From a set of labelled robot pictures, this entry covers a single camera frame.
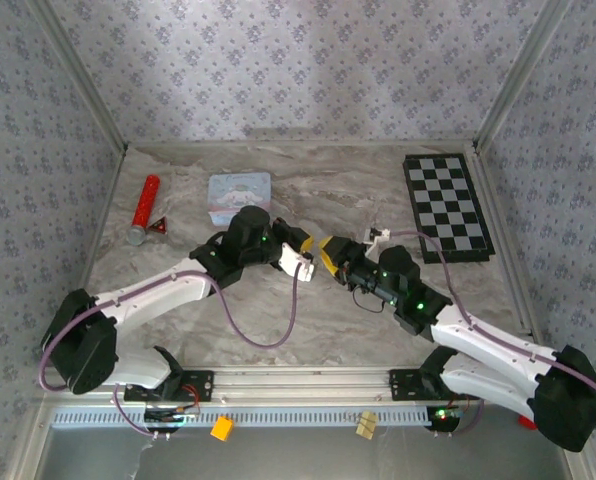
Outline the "aluminium mounting rail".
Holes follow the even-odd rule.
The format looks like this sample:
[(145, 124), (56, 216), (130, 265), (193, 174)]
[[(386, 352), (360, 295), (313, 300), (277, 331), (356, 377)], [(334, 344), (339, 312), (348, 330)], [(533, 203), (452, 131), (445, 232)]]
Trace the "aluminium mounting rail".
[[(331, 399), (331, 398), (391, 398), (388, 373), (384, 369), (213, 369), (212, 401), (228, 399), (249, 401), (259, 399)], [(501, 372), (462, 354), (441, 363), (440, 379), (450, 391), (503, 404), (517, 401), (525, 406), (536, 395), (540, 384), (549, 378), (565, 378), (566, 373), (536, 358), (516, 360)], [(39, 370), (38, 381), (47, 391), (69, 391), (75, 395), (100, 393), (118, 385), (123, 391), (130, 385), (150, 388), (165, 377), (144, 371), (122, 373), (118, 378), (105, 372), (87, 376), (83, 384), (70, 387), (66, 383), (53, 385), (47, 374)]]

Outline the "tan wooden block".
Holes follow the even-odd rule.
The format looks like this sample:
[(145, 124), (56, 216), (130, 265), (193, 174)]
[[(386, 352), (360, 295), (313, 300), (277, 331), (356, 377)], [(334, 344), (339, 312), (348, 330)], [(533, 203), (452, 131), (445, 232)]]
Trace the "tan wooden block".
[(375, 412), (365, 410), (357, 416), (355, 433), (367, 440), (372, 440), (378, 417)]

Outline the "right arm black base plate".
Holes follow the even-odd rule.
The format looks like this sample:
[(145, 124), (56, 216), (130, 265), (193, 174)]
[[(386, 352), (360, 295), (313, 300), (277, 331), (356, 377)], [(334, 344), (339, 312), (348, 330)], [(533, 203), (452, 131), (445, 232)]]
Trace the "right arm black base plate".
[(388, 381), (393, 401), (475, 400), (450, 391), (439, 377), (427, 377), (420, 369), (392, 369)]

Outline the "aluminium side rail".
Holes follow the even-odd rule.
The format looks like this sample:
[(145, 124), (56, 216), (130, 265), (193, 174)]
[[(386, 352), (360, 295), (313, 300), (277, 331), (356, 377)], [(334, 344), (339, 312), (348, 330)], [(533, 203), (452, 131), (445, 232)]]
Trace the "aluminium side rail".
[(519, 334), (541, 342), (534, 309), (530, 304), (527, 282), (523, 276), (515, 242), (504, 222), (503, 211), (493, 188), (493, 181), (486, 163), (476, 149), (468, 144), (466, 158), (482, 211), (485, 215), (490, 237), (493, 241), (496, 262), (499, 267), (506, 294)]

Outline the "red cylinder flashlight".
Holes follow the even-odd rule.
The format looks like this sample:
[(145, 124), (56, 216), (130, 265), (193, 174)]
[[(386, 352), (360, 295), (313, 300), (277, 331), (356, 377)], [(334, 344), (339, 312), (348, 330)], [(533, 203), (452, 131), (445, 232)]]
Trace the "red cylinder flashlight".
[(139, 246), (146, 237), (148, 222), (159, 186), (160, 178), (157, 175), (150, 174), (146, 177), (134, 211), (131, 226), (126, 235), (126, 239), (130, 245)]

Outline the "aluminium frame post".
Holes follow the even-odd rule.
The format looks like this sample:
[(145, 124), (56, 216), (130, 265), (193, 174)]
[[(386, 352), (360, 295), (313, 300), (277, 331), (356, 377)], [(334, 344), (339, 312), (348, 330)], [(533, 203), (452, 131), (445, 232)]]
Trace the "aluminium frame post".
[(106, 140), (118, 154), (124, 154), (126, 142), (50, 1), (25, 0), (25, 3), (39, 23), (49, 44), (54, 49)]
[(473, 146), (478, 154), (486, 152), (492, 144), (572, 3), (573, 0), (545, 0), (492, 107), (474, 136)]

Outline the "orange block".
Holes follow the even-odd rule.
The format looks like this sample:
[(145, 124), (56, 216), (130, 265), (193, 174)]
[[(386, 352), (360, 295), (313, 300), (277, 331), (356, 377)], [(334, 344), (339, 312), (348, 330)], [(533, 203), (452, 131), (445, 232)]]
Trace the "orange block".
[(210, 435), (217, 440), (226, 442), (229, 439), (233, 428), (234, 421), (231, 418), (219, 416), (210, 431)]

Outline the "black grey chessboard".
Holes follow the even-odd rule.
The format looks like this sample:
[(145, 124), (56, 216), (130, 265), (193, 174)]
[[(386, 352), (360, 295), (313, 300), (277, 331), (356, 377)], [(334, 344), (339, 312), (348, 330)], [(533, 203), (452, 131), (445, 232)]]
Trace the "black grey chessboard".
[(464, 155), (408, 155), (403, 171), (424, 262), (489, 261), (494, 245)]

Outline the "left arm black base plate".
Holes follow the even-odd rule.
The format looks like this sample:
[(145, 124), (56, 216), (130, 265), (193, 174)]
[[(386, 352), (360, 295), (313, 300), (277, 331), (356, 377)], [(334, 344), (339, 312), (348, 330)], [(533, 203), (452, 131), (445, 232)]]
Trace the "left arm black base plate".
[(130, 384), (124, 392), (126, 402), (170, 402), (193, 404), (209, 402), (212, 398), (214, 372), (212, 370), (182, 370), (170, 374), (153, 389)]

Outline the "pastel cartoon tin box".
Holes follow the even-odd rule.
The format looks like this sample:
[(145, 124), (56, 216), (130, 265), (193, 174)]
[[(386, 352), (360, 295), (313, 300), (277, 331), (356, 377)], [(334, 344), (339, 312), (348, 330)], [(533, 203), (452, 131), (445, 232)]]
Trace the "pastel cartoon tin box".
[(267, 172), (212, 175), (208, 182), (208, 213), (215, 226), (228, 226), (244, 206), (268, 211), (271, 205), (271, 175)]

